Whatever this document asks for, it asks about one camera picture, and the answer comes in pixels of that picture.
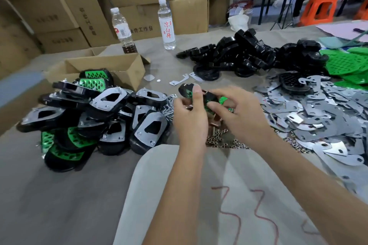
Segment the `brown liquid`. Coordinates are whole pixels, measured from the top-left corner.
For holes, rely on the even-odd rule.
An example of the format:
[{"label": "brown liquid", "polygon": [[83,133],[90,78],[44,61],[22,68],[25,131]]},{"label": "brown liquid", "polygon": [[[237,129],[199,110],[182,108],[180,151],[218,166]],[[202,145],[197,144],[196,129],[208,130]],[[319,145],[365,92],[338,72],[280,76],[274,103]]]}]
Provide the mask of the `brown liquid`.
[{"label": "brown liquid", "polygon": [[132,44],[132,45],[130,45],[128,47],[123,47],[122,50],[124,51],[124,53],[138,52],[137,51],[136,44]]}]

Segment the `human hand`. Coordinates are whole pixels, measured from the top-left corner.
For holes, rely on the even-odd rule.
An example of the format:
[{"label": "human hand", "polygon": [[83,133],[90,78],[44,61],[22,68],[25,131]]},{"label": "human hand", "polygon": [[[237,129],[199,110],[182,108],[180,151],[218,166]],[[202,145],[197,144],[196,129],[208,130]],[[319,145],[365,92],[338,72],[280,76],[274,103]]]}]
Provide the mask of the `human hand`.
[{"label": "human hand", "polygon": [[206,149],[208,118],[203,104],[203,92],[199,85],[193,86],[193,109],[186,109],[185,99],[174,100],[174,127],[179,135],[180,147],[196,151]]},{"label": "human hand", "polygon": [[257,150],[276,135],[267,123],[260,102],[252,93],[236,86],[212,89],[209,92],[228,98],[223,105],[208,102],[207,107],[223,119],[240,142]]}]

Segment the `person's right hand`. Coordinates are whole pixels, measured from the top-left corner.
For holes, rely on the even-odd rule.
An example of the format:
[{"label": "person's right hand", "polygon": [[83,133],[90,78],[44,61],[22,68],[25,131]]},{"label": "person's right hand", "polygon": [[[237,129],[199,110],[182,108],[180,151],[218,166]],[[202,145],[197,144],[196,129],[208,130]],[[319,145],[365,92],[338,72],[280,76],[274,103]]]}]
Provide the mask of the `person's right hand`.
[{"label": "person's right hand", "polygon": [[[228,98],[223,105],[208,102],[207,106],[223,119],[240,142],[256,150],[276,136],[267,123],[260,102],[252,93],[236,86],[212,89],[209,92]],[[234,113],[228,108],[235,108]]]}]

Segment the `red squiggly line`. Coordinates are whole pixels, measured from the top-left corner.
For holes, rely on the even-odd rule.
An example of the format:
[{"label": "red squiggly line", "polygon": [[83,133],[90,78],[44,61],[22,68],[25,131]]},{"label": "red squiggly line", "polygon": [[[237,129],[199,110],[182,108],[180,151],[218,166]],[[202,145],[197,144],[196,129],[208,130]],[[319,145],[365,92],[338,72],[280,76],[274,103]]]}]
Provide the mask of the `red squiggly line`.
[{"label": "red squiggly line", "polygon": [[[224,202],[224,199],[225,197],[227,196],[228,192],[230,191],[230,187],[229,186],[219,186],[219,187],[211,187],[212,190],[218,190],[218,189],[223,189],[223,188],[226,188],[226,192],[225,192],[225,195],[223,196],[223,198],[221,199],[221,206],[222,206],[222,203]],[[231,216],[234,216],[236,218],[238,218],[238,231],[236,233],[236,236],[235,236],[235,240],[234,240],[234,243],[233,245],[236,245],[237,242],[238,242],[238,238],[239,238],[239,234],[240,234],[240,228],[242,227],[242,220],[241,218],[236,215],[235,213],[229,213],[229,212],[224,212],[221,210],[221,206],[220,206],[220,213],[221,214],[225,214],[225,215],[231,215]]]},{"label": "red squiggly line", "polygon": [[308,220],[304,220],[304,221],[303,221],[303,223],[301,224],[301,230],[302,230],[304,233],[306,233],[306,234],[310,234],[310,235],[320,235],[320,233],[313,233],[313,232],[311,232],[311,231],[306,231],[306,230],[304,229],[304,226],[306,225],[307,221],[308,221]]},{"label": "red squiggly line", "polygon": [[274,221],[272,221],[271,219],[268,219],[266,217],[262,217],[262,216],[259,216],[257,215],[257,211],[258,211],[258,208],[260,207],[260,204],[263,200],[263,198],[265,197],[266,195],[266,192],[263,191],[263,190],[250,190],[251,192],[262,192],[262,196],[260,197],[260,201],[258,202],[255,210],[254,210],[254,215],[257,217],[257,218],[260,218],[260,219],[263,219],[263,220],[267,220],[269,222],[271,222],[272,224],[275,225],[275,230],[276,230],[276,237],[275,237],[275,241],[274,241],[274,245],[277,245],[277,242],[278,242],[278,226],[276,225],[276,223]]}]

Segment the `person's left hand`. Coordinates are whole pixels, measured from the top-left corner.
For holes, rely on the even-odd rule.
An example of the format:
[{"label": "person's left hand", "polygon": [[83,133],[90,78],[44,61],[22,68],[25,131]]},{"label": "person's left hand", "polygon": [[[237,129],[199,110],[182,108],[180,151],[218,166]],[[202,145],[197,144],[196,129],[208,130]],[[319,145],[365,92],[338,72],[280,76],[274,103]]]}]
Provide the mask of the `person's left hand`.
[{"label": "person's left hand", "polygon": [[184,99],[174,101],[174,127],[178,133],[180,146],[203,149],[208,135],[208,118],[203,104],[203,92],[199,85],[193,86],[193,109],[186,109]]}]

